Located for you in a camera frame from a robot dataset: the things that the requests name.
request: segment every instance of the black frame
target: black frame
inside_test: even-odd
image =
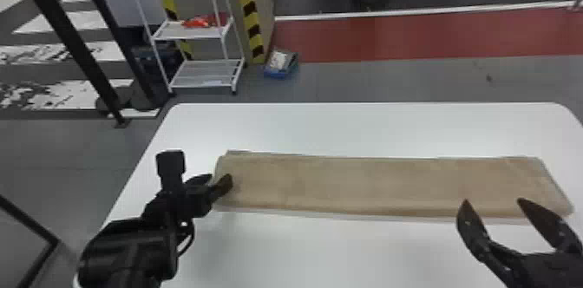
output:
[[[16,287],[29,288],[34,283],[36,276],[43,268],[44,263],[47,261],[47,259],[50,258],[61,241],[47,228],[36,222],[27,213],[12,204],[12,202],[4,198],[1,194],[0,208],[47,242],[47,246],[44,247],[43,251],[38,255],[38,257],[36,257],[35,262],[32,264],[29,270],[26,271],[24,278],[20,280],[18,286]]]

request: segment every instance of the white table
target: white table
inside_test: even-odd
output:
[[[188,176],[212,172],[228,149],[537,156],[575,204],[568,221],[583,237],[583,130],[566,108],[552,103],[179,105],[168,113],[107,222],[139,215],[159,191],[154,157],[166,149],[184,150]],[[503,286],[470,255],[453,220],[212,212],[196,226],[193,247],[164,288]],[[488,229],[520,251],[551,250],[531,226],[494,223]]]

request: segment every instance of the small box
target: small box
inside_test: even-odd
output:
[[[299,58],[297,52],[274,48],[265,68],[263,69],[263,75],[266,77],[284,79],[298,69],[298,66]]]

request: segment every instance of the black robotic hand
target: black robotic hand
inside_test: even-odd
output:
[[[465,200],[457,214],[457,230],[474,257],[508,288],[583,287],[583,248],[577,235],[556,213],[518,199],[528,220],[555,251],[521,254],[494,242],[480,216]]]
[[[231,175],[207,185],[211,174],[182,182],[184,154],[156,156],[162,189],[139,218],[109,223],[83,251],[78,268],[83,288],[157,288],[174,277],[178,257],[194,240],[193,218],[205,217],[233,187]],[[178,246],[188,239],[178,252]]]

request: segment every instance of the white shelf rack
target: white shelf rack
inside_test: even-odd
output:
[[[213,12],[218,23],[217,26],[210,28],[185,28],[182,26],[182,21],[172,21],[166,19],[154,33],[152,33],[148,26],[146,14],[142,8],[140,0],[135,1],[137,3],[138,11],[140,12],[141,20],[144,24],[144,29],[148,35],[150,44],[152,45],[154,56],[158,63],[158,67],[160,68],[162,78],[164,79],[164,83],[166,84],[169,93],[173,93],[173,88],[230,87],[231,92],[234,95],[237,94],[237,83],[239,82],[239,76],[241,74],[241,70],[244,68],[246,61],[244,58],[243,47],[241,46],[241,40],[239,38],[239,32],[236,29],[235,35],[237,36],[241,58],[230,58],[226,48],[226,36],[232,28],[236,27],[233,19],[233,9],[229,0],[225,0],[229,15],[226,24],[220,23],[217,0],[212,0],[214,9]],[[182,54],[184,57],[184,62],[176,71],[172,81],[169,81],[167,78],[167,72],[164,69],[164,65],[160,58],[160,54],[156,49],[156,42],[175,41],[178,46],[178,42],[180,40],[203,39],[219,39],[222,48],[223,59],[213,61],[188,61],[184,54]]]
[[[211,28],[185,28],[182,26],[182,21],[166,20],[152,38],[155,41],[223,39],[232,26],[232,17],[229,17],[226,25]]]
[[[245,61],[187,61],[183,62],[170,82],[173,88],[237,87]]]

